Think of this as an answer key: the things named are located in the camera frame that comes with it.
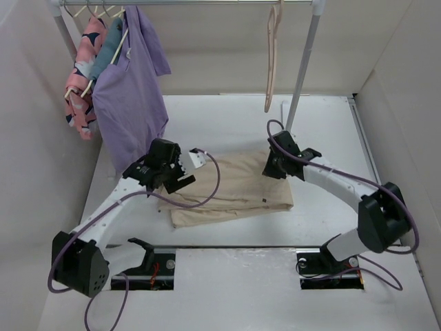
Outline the beige trousers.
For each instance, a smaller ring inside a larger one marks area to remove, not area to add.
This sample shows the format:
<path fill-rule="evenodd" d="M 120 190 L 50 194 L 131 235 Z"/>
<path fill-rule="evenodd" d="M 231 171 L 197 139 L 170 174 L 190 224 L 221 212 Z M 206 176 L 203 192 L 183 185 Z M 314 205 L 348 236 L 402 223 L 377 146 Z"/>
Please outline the beige trousers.
<path fill-rule="evenodd" d="M 288 211 L 294 206 L 288 180 L 262 175 L 268 155 L 268 151 L 253 151 L 218 157 L 220 185 L 210 201 L 184 209 L 160 200 L 158 209 L 170 212 L 176 228 Z"/>

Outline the beige plastic hanger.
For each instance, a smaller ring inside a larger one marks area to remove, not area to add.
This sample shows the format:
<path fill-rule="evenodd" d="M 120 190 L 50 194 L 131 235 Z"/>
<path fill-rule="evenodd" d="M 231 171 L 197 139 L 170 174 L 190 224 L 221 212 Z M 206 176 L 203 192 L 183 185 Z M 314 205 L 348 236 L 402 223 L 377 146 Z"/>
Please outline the beige plastic hanger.
<path fill-rule="evenodd" d="M 278 52 L 278 28 L 283 18 L 284 0 L 280 0 L 277 4 L 272 5 L 269 11 L 267 21 L 267 46 L 268 46 L 268 62 L 267 62 L 267 85 L 265 91 L 264 111 L 268 113 L 274 95 L 274 86 L 276 80 L 277 68 L 277 52 Z"/>

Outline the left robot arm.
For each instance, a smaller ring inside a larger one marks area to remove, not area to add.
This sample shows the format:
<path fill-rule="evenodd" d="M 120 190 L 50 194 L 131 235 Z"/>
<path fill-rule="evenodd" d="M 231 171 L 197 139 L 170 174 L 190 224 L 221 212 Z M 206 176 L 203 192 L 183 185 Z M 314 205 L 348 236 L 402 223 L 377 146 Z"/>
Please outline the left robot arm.
<path fill-rule="evenodd" d="M 140 239 L 109 245 L 121 228 L 120 213 L 133 197 L 149 197 L 164 187 L 169 193 L 195 182 L 194 171 L 205 165 L 204 153 L 196 148 L 182 151 L 177 143 L 153 140 L 149 152 L 122 174 L 105 201 L 70 232 L 59 232 L 52 241 L 52 266 L 48 287 L 57 292 L 54 281 L 92 298 L 112 277 L 134 268 L 149 272 L 154 265 L 154 247 Z"/>

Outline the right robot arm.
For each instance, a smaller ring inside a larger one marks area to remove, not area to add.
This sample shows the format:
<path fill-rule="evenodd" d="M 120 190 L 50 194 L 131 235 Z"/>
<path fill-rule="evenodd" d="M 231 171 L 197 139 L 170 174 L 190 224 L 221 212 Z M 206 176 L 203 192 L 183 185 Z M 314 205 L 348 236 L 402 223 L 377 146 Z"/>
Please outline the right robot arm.
<path fill-rule="evenodd" d="M 342 270 L 348 259 L 364 253 L 382 253 L 410 232 L 411 220 L 399 187 L 378 185 L 334 167 L 312 148 L 301 150 L 291 134 L 282 130 L 268 138 L 269 156 L 263 175 L 273 179 L 296 177 L 322 188 L 345 202 L 357 214 L 357 226 L 320 247 L 322 273 Z"/>

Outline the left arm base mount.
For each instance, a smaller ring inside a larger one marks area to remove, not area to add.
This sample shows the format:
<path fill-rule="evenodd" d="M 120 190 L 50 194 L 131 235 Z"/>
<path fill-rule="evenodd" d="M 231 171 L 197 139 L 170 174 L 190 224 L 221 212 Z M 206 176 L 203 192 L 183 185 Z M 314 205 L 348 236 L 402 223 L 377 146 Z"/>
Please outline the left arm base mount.
<path fill-rule="evenodd" d="M 174 289 L 176 250 L 156 248 L 153 257 L 145 257 L 142 265 L 123 271 L 130 290 L 165 291 Z"/>

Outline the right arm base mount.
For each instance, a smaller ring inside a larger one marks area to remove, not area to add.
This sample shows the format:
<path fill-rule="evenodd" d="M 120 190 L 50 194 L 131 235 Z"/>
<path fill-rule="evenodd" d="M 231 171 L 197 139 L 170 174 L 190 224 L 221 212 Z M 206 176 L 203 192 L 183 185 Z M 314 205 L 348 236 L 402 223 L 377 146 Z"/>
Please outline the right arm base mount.
<path fill-rule="evenodd" d="M 359 261 L 350 257 L 327 265 L 319 252 L 300 251 L 295 265 L 302 290 L 364 290 Z"/>

